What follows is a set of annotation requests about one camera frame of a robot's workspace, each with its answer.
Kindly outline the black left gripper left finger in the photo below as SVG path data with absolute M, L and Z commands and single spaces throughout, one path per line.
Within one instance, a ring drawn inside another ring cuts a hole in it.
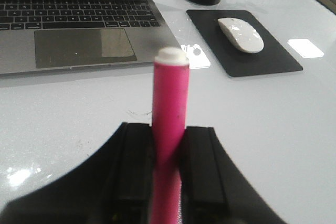
M 150 126 L 122 123 L 81 165 L 10 201 L 1 223 L 148 223 L 153 166 Z

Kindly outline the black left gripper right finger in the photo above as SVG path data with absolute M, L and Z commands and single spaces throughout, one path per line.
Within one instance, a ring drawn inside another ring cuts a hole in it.
M 228 156 L 212 127 L 181 142 L 183 223 L 283 223 Z

